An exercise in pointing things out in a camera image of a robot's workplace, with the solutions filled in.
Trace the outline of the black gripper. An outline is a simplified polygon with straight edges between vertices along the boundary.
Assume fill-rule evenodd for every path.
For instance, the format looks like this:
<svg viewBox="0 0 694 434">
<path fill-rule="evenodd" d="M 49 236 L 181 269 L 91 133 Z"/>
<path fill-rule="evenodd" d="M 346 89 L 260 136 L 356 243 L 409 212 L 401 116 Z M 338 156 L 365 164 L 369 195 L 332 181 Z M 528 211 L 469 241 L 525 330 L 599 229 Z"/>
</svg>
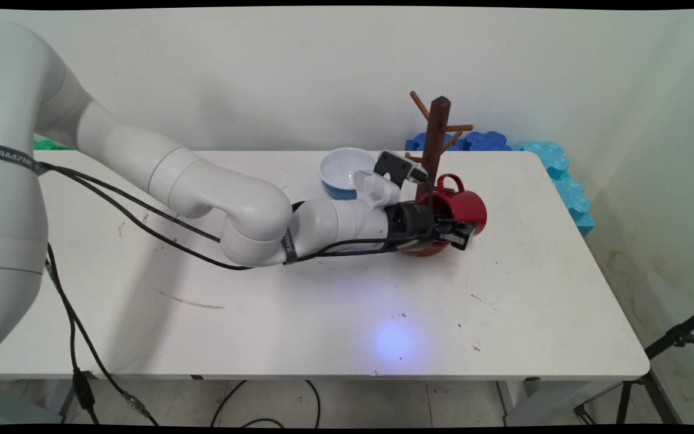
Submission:
<svg viewBox="0 0 694 434">
<path fill-rule="evenodd" d="M 419 237 L 421 244 L 432 244 L 436 241 L 434 228 L 434 208 L 416 201 L 403 201 L 386 208 L 387 238 L 399 243 L 398 239 Z M 455 249 L 464 251 L 470 242 L 471 234 L 478 226 L 477 222 L 455 219 L 438 219 L 437 232 Z"/>
</svg>

